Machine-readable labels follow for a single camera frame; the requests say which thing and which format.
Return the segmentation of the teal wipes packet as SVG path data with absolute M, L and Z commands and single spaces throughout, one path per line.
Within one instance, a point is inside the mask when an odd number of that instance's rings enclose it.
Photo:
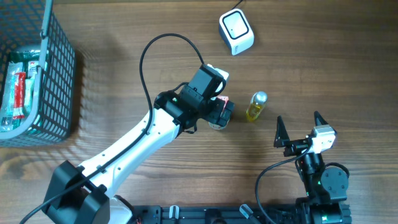
M 1 112 L 6 115 L 6 117 L 13 118 L 14 109 L 14 81 L 15 74 L 8 75 L 6 79 L 6 87 L 4 90 L 4 98 L 1 105 Z M 25 78 L 25 89 L 24 89 L 24 118 L 26 118 L 32 110 L 33 102 L 33 90 L 34 90 L 35 80 L 33 78 Z

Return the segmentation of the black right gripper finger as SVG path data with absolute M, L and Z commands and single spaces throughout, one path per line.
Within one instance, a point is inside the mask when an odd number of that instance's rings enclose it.
M 328 122 L 323 119 L 321 114 L 318 111 L 314 112 L 314 120 L 316 126 L 327 125 Z
M 274 139 L 274 147 L 285 147 L 290 141 L 289 135 L 281 116 L 277 117 L 277 129 Z

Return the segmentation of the yellow dish soap bottle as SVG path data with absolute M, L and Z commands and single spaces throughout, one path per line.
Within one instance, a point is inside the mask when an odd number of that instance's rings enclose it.
M 246 119 L 250 122 L 258 119 L 260 113 L 265 108 L 268 100 L 268 96 L 265 92 L 259 91 L 255 93 L 249 103 L 249 106 L 246 110 Z

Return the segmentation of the green lidded jar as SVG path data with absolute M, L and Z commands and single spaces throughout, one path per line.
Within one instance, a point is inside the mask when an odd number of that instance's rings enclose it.
M 213 129 L 215 129 L 215 130 L 222 130 L 222 129 L 226 128 L 227 125 L 228 125 L 228 123 L 226 123 L 224 126 L 220 126 L 219 124 L 213 124 L 213 123 L 211 123 L 211 122 L 209 122 L 208 124 L 209 124 L 209 126 L 210 126 L 211 128 L 213 128 Z

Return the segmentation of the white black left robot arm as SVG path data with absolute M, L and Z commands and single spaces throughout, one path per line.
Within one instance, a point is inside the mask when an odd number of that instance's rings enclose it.
M 229 73 L 202 65 L 188 83 L 160 93 L 144 118 L 100 154 L 75 167 L 59 165 L 51 178 L 42 211 L 54 223 L 131 223 L 133 207 L 117 190 L 156 150 L 181 133 L 195 128 L 199 119 L 224 127 L 233 103 L 218 95 Z

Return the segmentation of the red patterned small carton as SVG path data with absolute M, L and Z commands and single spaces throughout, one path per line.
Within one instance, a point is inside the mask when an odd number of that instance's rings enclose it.
M 213 100 L 213 101 L 215 101 L 216 99 L 223 100 L 225 103 L 227 103 L 229 101 L 229 97 L 228 96 L 218 95 L 218 96 L 215 96 L 215 97 L 211 98 L 211 100 Z

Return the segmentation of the green sponge package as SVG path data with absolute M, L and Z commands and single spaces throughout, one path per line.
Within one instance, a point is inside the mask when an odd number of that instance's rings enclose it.
M 39 56 L 40 52 L 38 50 L 10 53 L 10 61 L 6 65 L 6 79 L 8 75 L 15 74 L 17 72 L 25 72 L 26 78 L 33 78 L 35 80 L 36 76 L 38 75 L 37 67 L 39 66 Z M 12 117 L 6 117 L 6 115 L 1 112 L 1 131 L 8 132 L 18 128 L 26 120 L 26 118 L 13 119 Z

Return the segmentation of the red stick packet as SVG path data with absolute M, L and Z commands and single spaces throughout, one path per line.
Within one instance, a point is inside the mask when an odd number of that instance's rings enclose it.
M 17 72 L 14 81 L 14 109 L 13 109 L 13 119 L 24 118 L 24 89 L 25 89 L 25 72 Z

